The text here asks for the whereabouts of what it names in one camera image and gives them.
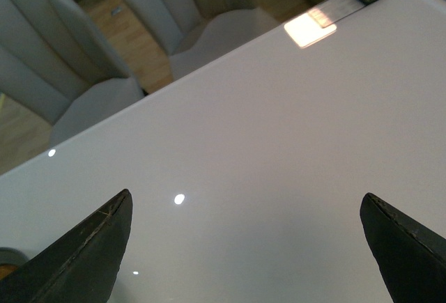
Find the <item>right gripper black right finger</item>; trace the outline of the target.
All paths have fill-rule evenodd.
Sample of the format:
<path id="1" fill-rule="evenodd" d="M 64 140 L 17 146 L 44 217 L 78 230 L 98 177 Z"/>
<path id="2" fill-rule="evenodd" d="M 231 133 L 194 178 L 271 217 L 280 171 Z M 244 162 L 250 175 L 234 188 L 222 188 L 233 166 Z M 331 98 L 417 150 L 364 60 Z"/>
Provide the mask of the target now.
<path id="1" fill-rule="evenodd" d="M 445 238 L 372 193 L 360 219 L 393 302 L 445 301 Z"/>

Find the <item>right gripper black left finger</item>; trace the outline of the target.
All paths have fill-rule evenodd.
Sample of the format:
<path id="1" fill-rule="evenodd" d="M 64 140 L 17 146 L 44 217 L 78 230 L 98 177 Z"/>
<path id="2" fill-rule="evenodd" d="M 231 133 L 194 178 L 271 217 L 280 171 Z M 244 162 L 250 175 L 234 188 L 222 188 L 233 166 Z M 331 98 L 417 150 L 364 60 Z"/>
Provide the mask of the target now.
<path id="1" fill-rule="evenodd" d="M 108 302 L 130 237 L 124 189 L 1 280 L 2 302 Z"/>

